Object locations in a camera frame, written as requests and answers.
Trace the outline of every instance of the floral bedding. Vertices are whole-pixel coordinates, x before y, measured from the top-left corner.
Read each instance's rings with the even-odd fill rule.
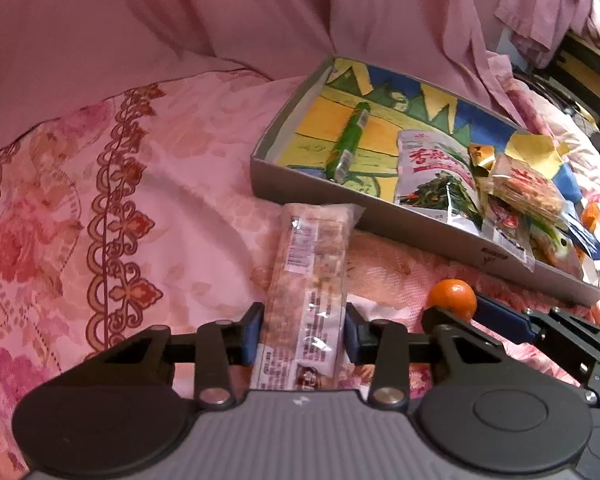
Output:
[[[37,384],[149,325],[192,332],[263,300],[280,206],[252,195],[249,157],[300,82],[237,70],[152,84],[0,150],[0,480],[26,472],[10,418]],[[519,310],[559,304],[364,232],[352,236],[348,275],[351,294],[412,331],[443,278]],[[529,346],[507,349],[564,375]],[[340,386],[368,385],[371,373],[349,366]],[[421,395],[427,370],[411,379]],[[191,395],[191,381],[192,367],[179,367],[174,388]]]

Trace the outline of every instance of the barcode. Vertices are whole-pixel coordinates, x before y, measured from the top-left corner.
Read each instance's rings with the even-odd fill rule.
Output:
[[[285,270],[299,274],[309,274],[314,268],[315,241],[318,237],[318,224],[293,218],[291,243],[286,254]]]

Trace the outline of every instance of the packaged snack bar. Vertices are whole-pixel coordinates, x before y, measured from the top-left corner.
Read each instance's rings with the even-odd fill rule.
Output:
[[[482,216],[467,149],[442,132],[403,130],[398,151],[394,202],[479,234]]]
[[[347,125],[338,137],[333,151],[329,155],[327,167],[324,170],[326,177],[338,184],[343,184],[349,168],[353,164],[362,130],[369,120],[371,106],[367,102],[358,103],[347,121]]]
[[[522,160],[499,153],[482,187],[520,212],[550,225],[566,227],[562,218],[566,200],[551,180]]]
[[[530,219],[529,234],[541,259],[546,260],[556,269],[563,270],[579,280],[582,279],[584,276],[582,264],[567,234],[535,218]]]
[[[531,248],[526,217],[496,196],[485,192],[480,196],[484,221],[482,234],[534,270],[536,259]]]
[[[346,300],[349,236],[362,209],[287,204],[251,388],[331,388]]]
[[[483,168],[489,171],[496,160],[496,151],[493,146],[488,144],[469,143],[469,156],[471,162],[476,168]]]

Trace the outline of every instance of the pink cloth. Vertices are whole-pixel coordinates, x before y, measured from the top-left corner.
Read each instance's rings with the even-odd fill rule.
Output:
[[[152,324],[191,332],[264,299],[280,206],[252,195],[249,158],[301,81],[238,70],[152,84],[40,124],[0,150],[0,480],[26,470],[10,418],[30,389]],[[350,293],[412,332],[444,278],[518,310],[563,306],[363,232],[352,236],[347,272]],[[507,349],[564,375],[529,346]],[[347,367],[341,387],[369,376],[368,367]],[[414,368],[411,380],[423,394],[428,370]],[[192,394],[192,367],[176,368],[174,387]]]
[[[600,0],[500,0],[495,14],[514,31],[515,47],[540,68],[570,29],[600,48]]]
[[[491,73],[511,100],[523,120],[522,125],[531,133],[553,138],[554,134],[546,122],[536,111],[534,102],[529,97],[524,85],[513,77],[513,69],[509,56],[488,52]]]
[[[308,75],[334,52],[519,118],[473,0],[0,0],[0,148],[127,88],[242,67]]]

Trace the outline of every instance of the seaweed snack bag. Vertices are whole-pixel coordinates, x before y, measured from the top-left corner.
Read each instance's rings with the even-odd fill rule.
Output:
[[[484,213],[482,234],[533,271],[536,259],[525,215],[496,196],[482,192],[480,198]]]
[[[334,387],[347,247],[362,208],[286,204],[251,388]]]
[[[520,212],[566,228],[562,218],[567,210],[566,200],[551,180],[522,160],[499,153],[482,188]]]
[[[467,149],[441,132],[398,134],[394,203],[479,234],[482,217]]]

